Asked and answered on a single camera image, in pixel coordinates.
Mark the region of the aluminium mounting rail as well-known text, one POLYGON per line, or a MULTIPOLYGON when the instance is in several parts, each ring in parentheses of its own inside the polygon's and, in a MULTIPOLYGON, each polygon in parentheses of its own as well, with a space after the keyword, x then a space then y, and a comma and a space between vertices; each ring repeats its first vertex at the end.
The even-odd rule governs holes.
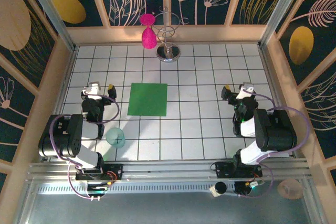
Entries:
MULTIPOLYGON (((122 161, 122 182, 203 182, 217 181, 214 160, 181 161, 122 161)), ((261 163, 263 180, 271 178, 311 178, 304 158, 268 158, 261 163)), ((65 162, 32 163, 28 167, 27 181, 64 181, 68 164, 65 162)))

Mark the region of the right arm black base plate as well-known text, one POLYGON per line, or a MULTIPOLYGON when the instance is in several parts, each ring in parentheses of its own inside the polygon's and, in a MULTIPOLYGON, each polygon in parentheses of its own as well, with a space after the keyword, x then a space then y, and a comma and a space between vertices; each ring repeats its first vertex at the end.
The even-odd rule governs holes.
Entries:
POLYGON ((255 178, 263 177, 259 165, 245 165, 237 162, 215 162, 214 171, 217 178, 255 178))

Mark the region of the aluminium frame post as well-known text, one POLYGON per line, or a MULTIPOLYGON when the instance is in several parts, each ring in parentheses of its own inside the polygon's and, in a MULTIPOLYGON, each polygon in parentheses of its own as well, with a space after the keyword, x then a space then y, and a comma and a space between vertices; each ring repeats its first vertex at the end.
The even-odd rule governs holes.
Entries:
POLYGON ((266 29, 259 41, 259 48, 261 49, 264 47, 268 41, 270 40, 271 36, 275 32, 277 26, 279 25, 281 19, 286 14, 287 10, 289 9, 293 0, 279 0, 271 17, 267 23, 266 29))
POLYGON ((47 16, 49 17, 50 21, 52 22, 53 26, 55 27, 58 35, 62 38, 67 48, 74 52, 76 45, 72 41, 68 30, 62 21, 61 17, 59 16, 54 4, 51 0, 38 0, 42 7, 44 8, 47 16))

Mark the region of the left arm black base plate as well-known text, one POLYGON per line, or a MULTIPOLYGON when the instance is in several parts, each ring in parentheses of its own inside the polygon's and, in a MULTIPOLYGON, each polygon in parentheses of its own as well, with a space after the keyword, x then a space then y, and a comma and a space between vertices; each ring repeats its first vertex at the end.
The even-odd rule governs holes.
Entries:
POLYGON ((99 181, 121 180, 123 174, 122 164, 103 164, 95 168, 78 170, 75 180, 99 181))

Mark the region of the pale pink translucent glass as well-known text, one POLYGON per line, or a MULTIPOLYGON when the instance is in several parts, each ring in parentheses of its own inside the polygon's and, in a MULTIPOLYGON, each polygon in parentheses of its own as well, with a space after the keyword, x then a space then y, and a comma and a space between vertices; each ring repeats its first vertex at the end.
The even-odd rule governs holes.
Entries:
POLYGON ((303 186, 293 178, 283 180, 277 187, 279 195, 283 198, 296 200, 303 197, 303 186))

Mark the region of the green paper sheet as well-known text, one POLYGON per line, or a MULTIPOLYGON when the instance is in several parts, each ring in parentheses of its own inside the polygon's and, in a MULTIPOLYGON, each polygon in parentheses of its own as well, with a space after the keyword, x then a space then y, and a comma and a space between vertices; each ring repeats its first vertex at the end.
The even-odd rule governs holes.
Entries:
POLYGON ((132 83, 128 115, 166 116, 167 84, 132 83))

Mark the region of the pink wine glass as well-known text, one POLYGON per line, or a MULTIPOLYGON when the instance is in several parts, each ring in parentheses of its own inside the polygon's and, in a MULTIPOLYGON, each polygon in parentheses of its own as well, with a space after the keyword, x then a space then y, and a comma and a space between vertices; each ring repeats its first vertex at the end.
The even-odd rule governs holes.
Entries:
POLYGON ((146 49, 153 49, 157 45, 156 34, 152 29, 155 17, 152 14, 144 14, 140 17, 140 23, 145 26, 142 33, 142 46, 146 49))

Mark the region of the teal translucent cup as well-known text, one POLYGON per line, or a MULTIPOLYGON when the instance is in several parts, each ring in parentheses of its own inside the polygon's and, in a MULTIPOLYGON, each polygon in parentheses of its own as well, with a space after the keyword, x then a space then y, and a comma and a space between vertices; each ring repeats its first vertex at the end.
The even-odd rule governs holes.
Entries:
POLYGON ((111 128, 106 133, 106 141, 114 148, 122 148, 125 145, 124 132, 117 127, 111 128))

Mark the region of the black white cylinder device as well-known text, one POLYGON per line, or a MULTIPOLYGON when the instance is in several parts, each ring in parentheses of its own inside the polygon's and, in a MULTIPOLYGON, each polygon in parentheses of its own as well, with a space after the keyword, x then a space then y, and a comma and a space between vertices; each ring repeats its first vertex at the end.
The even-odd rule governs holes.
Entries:
POLYGON ((227 186, 224 182, 217 182, 215 185, 209 188, 209 191, 213 195, 213 197, 219 197, 226 193, 227 186))

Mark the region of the black controller board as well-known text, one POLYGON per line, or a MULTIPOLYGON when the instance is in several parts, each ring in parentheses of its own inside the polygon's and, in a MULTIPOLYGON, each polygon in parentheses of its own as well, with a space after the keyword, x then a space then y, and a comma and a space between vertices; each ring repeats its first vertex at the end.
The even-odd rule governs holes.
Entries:
POLYGON ((239 196, 248 196, 254 187, 263 184, 264 182, 262 180, 252 182, 244 182, 244 181, 234 182, 234 193, 239 196))
POLYGON ((89 197, 102 197, 110 189, 108 183, 87 183, 86 185, 86 194, 89 197))

